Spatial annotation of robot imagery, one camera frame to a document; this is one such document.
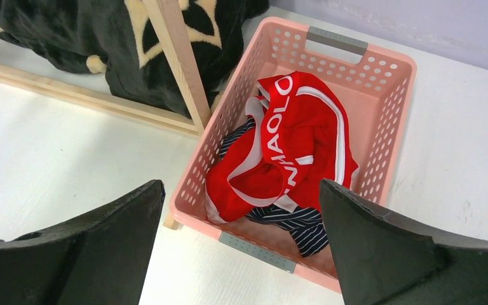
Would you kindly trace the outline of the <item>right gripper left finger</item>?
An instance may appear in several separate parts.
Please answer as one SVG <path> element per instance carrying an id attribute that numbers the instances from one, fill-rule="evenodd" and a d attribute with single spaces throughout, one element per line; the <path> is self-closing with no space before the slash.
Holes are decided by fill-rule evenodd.
<path id="1" fill-rule="evenodd" d="M 165 187 L 151 180 L 94 210 L 0 240 L 0 304 L 138 304 Z"/>

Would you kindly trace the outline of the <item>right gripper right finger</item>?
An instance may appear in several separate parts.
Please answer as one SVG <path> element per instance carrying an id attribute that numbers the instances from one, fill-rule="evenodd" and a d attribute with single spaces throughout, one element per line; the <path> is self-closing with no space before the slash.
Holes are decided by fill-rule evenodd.
<path id="1" fill-rule="evenodd" d="M 346 304 L 488 304 L 488 241 L 423 224 L 333 180 L 320 204 Z"/>

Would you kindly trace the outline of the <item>red underwear with white lettering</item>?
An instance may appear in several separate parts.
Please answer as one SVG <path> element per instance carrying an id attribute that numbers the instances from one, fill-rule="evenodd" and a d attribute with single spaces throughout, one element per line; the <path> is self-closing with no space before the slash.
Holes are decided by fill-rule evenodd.
<path id="1" fill-rule="evenodd" d="M 346 110 L 323 81 L 295 71 L 262 78 L 257 88 L 245 104 L 251 128 L 207 173 L 205 207 L 214 223 L 259 207 L 319 209 L 322 180 L 349 188 L 359 170 Z"/>

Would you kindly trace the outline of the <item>navy striped underwear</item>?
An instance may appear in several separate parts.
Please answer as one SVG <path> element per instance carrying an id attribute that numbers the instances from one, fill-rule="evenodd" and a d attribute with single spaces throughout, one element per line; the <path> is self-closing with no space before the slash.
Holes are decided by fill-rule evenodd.
<path id="1" fill-rule="evenodd" d="M 228 133 L 221 142 L 218 156 L 219 164 L 213 168 L 207 183 L 208 196 L 225 222 L 232 222 L 242 217 L 259 223 L 277 226 L 288 231 L 302 257 L 315 255 L 329 245 L 327 234 L 319 210 L 296 206 L 289 211 L 275 204 L 256 207 L 242 201 L 227 186 L 227 175 L 236 162 L 244 158 L 245 145 L 255 133 L 255 120 L 249 116 L 247 121 Z"/>

